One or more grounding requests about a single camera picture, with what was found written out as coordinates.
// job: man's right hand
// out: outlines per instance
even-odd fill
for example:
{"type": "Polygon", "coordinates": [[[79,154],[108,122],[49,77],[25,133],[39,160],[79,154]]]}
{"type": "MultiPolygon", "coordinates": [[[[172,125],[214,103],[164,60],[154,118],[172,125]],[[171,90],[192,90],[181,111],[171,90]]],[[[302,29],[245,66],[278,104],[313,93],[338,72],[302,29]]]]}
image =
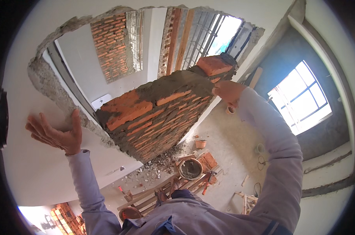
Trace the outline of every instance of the man's right hand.
{"type": "Polygon", "coordinates": [[[51,127],[43,113],[39,114],[41,121],[29,115],[25,128],[31,132],[33,139],[52,147],[60,148],[65,151],[66,155],[74,155],[81,152],[82,128],[79,114],[78,109],[73,111],[73,129],[67,132],[62,132],[51,127]]]}
{"type": "Polygon", "coordinates": [[[214,95],[225,100],[229,107],[237,108],[241,92],[244,91],[245,88],[246,86],[243,84],[225,80],[217,82],[212,92],[214,95]]]}

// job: foot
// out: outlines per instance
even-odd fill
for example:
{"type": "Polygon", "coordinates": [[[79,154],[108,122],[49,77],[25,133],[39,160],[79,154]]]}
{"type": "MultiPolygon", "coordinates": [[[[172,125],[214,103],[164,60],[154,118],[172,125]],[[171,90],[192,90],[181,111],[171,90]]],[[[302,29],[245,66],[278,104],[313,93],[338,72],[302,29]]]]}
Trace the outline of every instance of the foot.
{"type": "Polygon", "coordinates": [[[157,196],[157,200],[161,202],[165,202],[168,200],[167,195],[161,189],[157,189],[154,191],[155,195],[157,196]]]}
{"type": "Polygon", "coordinates": [[[180,188],[180,181],[178,177],[173,177],[171,179],[171,190],[170,190],[170,196],[172,195],[172,193],[180,188]]]}

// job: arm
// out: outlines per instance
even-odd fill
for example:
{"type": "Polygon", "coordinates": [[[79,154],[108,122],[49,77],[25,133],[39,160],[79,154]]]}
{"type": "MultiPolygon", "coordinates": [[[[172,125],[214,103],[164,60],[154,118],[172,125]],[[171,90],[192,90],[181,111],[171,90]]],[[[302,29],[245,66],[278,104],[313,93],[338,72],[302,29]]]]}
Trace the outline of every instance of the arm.
{"type": "Polygon", "coordinates": [[[282,116],[253,89],[241,84],[218,82],[213,93],[238,107],[243,120],[256,126],[265,139],[270,165],[264,186],[251,215],[275,220],[294,232],[300,216],[303,155],[296,136],[282,116]]]}
{"type": "Polygon", "coordinates": [[[62,132],[51,127],[43,113],[41,121],[29,116],[26,129],[31,137],[42,143],[65,151],[72,172],[73,184],[78,194],[87,234],[119,234],[121,226],[117,217],[106,209],[104,196],[99,191],[90,162],[90,152],[81,150],[82,128],[79,110],[72,114],[73,128],[62,132]]]}
{"type": "Polygon", "coordinates": [[[81,150],[78,154],[66,157],[88,234],[119,234],[121,226],[117,216],[107,210],[104,196],[99,191],[90,162],[90,151],[81,150]]]}

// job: worker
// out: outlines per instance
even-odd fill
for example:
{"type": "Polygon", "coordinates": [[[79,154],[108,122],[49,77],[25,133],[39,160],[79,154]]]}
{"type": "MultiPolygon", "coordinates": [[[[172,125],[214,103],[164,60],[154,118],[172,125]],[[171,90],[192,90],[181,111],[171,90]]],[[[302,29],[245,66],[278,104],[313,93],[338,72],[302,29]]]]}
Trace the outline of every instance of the worker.
{"type": "Polygon", "coordinates": [[[79,111],[73,111],[73,128],[68,132],[52,128],[43,113],[40,121],[29,116],[26,129],[32,138],[65,151],[88,235],[293,234],[300,215],[303,179],[303,157],[297,138],[278,111],[253,89],[221,81],[215,84],[213,93],[236,108],[242,120],[256,126],[270,153],[264,186],[249,215],[217,211],[197,196],[175,190],[172,199],[161,202],[141,219],[125,219],[121,227],[116,215],[105,207],[90,151],[81,149],[79,111]]]}

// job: brick stack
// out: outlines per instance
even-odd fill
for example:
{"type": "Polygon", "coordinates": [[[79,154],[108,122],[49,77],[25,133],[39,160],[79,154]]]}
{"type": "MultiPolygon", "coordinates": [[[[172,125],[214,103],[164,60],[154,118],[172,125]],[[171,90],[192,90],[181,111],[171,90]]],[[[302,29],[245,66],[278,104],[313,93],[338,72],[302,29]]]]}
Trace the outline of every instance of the brick stack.
{"type": "Polygon", "coordinates": [[[172,26],[174,22],[175,8],[169,7],[167,9],[166,18],[164,21],[164,30],[162,37],[161,54],[159,56],[158,78],[166,75],[167,60],[170,52],[170,43],[172,35],[172,26]]]}
{"type": "Polygon", "coordinates": [[[174,72],[107,102],[96,112],[100,124],[121,151],[150,161],[178,144],[197,122],[213,97],[213,83],[231,79],[233,66],[221,61],[215,69],[205,66],[217,57],[201,58],[202,68],[174,72]]]}
{"type": "Polygon", "coordinates": [[[91,23],[92,38],[107,84],[132,73],[127,66],[125,13],[91,23]]]}
{"type": "Polygon", "coordinates": [[[50,212],[53,220],[64,235],[86,235],[83,219],[75,216],[70,206],[65,202],[57,204],[50,212]]]}

